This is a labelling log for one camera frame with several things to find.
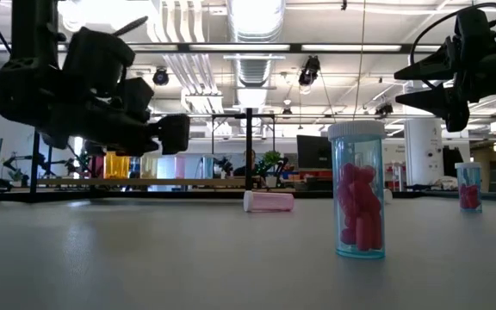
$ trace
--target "desk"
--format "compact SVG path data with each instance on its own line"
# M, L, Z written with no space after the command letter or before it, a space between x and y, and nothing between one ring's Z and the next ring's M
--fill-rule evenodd
M496 309L496 201L385 215L386 258L363 261L334 252L332 199L0 202L0 310Z
M244 179L39 179L39 185L201 185L201 186L244 186Z
M215 189L191 189L189 191L193 192L244 192L244 189L220 189L220 188L215 188ZM253 189L252 191L254 192L270 192L270 193L294 193L296 190L295 189Z

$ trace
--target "camera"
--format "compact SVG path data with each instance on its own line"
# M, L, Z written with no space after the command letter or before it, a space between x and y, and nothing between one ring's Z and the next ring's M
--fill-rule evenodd
M154 73L152 81L158 86L167 85L168 82L170 82L170 77L168 76L167 70L163 67L156 69L156 73Z
M317 56L309 56L306 64L301 71L300 78L298 82L301 86L309 86L313 84L315 79L319 76L317 73L320 71L320 62L319 57Z

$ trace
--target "table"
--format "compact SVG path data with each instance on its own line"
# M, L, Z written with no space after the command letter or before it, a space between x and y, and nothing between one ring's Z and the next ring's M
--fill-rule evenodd
M0 309L496 309L496 202L395 200L386 258L334 252L331 200L0 202Z

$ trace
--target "ventilation duct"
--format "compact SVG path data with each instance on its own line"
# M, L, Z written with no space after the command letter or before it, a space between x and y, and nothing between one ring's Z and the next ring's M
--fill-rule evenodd
M232 41L244 43L277 42L281 34L285 0L227 0L229 33ZM237 59L237 86L257 88L269 86L272 60ZM267 90L237 91L242 108L261 108Z

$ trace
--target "small pill bottle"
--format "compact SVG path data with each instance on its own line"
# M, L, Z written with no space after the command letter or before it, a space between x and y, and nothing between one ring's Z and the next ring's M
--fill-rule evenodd
M461 211L481 213L480 163L456 163L455 168Z

